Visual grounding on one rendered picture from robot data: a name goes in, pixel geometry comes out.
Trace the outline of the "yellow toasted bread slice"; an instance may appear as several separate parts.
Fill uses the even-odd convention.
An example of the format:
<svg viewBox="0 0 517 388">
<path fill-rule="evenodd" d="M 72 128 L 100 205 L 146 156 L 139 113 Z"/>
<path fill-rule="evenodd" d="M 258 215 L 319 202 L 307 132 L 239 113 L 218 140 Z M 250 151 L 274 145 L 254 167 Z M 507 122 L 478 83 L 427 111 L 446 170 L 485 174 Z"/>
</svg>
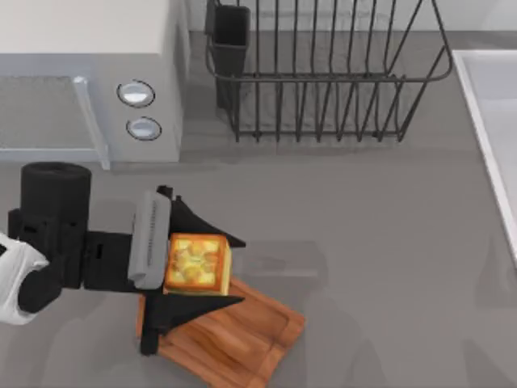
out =
<svg viewBox="0 0 517 388">
<path fill-rule="evenodd" d="M 172 234 L 163 293 L 227 296 L 232 263 L 221 234 Z"/>
</svg>

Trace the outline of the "pale grey rounded box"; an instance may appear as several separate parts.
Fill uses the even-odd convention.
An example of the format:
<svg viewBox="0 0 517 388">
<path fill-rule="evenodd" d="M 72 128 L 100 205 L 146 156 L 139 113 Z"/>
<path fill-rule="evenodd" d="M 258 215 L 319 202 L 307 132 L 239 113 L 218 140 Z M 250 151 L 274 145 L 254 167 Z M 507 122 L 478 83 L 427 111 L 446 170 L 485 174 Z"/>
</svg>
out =
<svg viewBox="0 0 517 388">
<path fill-rule="evenodd" d="M 164 280 L 170 207 L 169 198 L 152 191 L 137 206 L 128 264 L 128 279 L 137 289 L 157 289 Z"/>
</svg>

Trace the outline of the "wooden cutting board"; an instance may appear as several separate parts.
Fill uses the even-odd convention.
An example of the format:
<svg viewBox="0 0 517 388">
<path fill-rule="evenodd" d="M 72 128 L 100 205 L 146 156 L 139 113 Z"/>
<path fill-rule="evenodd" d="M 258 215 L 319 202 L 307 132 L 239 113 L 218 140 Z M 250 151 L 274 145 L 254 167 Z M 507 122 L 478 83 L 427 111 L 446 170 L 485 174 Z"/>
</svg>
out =
<svg viewBox="0 0 517 388">
<path fill-rule="evenodd" d="M 210 388 L 267 388 L 302 335 L 305 317 L 236 277 L 229 291 L 244 301 L 160 336 L 158 355 Z"/>
</svg>

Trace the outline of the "small round microwave knob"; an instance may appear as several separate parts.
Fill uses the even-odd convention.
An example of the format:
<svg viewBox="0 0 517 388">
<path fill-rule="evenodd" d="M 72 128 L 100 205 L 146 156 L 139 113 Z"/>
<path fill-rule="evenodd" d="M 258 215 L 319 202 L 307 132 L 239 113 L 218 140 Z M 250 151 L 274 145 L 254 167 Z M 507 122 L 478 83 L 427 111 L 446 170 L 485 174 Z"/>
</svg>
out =
<svg viewBox="0 0 517 388">
<path fill-rule="evenodd" d="M 128 120 L 125 128 L 127 133 L 138 141 L 154 141 L 162 135 L 162 126 L 147 116 Z"/>
</svg>

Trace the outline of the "large round microwave knob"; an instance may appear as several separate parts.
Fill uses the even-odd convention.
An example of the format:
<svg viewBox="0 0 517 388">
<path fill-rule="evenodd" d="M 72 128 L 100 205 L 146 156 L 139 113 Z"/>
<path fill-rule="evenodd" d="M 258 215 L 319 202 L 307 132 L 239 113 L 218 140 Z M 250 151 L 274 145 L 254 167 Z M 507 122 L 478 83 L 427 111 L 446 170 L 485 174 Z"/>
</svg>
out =
<svg viewBox="0 0 517 388">
<path fill-rule="evenodd" d="M 156 94 L 154 89 L 141 80 L 121 83 L 116 88 L 119 100 L 131 108 L 145 108 L 153 103 Z"/>
</svg>

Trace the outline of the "grey microwave door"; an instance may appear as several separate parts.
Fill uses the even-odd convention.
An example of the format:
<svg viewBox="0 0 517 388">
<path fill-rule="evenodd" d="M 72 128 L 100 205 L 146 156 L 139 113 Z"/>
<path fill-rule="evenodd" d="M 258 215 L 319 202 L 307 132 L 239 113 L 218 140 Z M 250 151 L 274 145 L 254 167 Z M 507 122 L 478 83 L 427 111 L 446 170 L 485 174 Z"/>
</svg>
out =
<svg viewBox="0 0 517 388">
<path fill-rule="evenodd" d="M 0 75 L 0 163 L 39 161 L 111 168 L 88 78 Z"/>
</svg>

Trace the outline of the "black utensil holder cup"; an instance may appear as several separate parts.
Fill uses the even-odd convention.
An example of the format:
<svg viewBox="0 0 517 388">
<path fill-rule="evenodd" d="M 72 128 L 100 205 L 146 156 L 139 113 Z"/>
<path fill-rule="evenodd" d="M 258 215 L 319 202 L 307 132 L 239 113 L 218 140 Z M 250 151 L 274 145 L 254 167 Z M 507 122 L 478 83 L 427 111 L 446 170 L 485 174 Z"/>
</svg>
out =
<svg viewBox="0 0 517 388">
<path fill-rule="evenodd" d="M 239 82 L 230 79 L 240 78 L 245 69 L 250 43 L 250 8 L 207 0 L 205 34 L 216 82 L 216 104 L 221 109 L 230 109 L 234 89 L 240 89 Z"/>
</svg>

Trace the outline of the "pale microwave oven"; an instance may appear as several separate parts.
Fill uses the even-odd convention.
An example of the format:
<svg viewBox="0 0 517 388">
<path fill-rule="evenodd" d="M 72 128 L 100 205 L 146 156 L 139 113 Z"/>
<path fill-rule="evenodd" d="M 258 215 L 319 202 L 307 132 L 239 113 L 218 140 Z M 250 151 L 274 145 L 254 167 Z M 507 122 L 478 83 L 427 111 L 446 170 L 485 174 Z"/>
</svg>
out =
<svg viewBox="0 0 517 388">
<path fill-rule="evenodd" d="M 179 160 L 190 54 L 184 0 L 0 0 L 0 75 L 88 78 L 111 166 Z M 117 97 L 134 79 L 154 89 L 148 107 Z M 141 116 L 162 126 L 158 139 L 127 133 Z"/>
</svg>

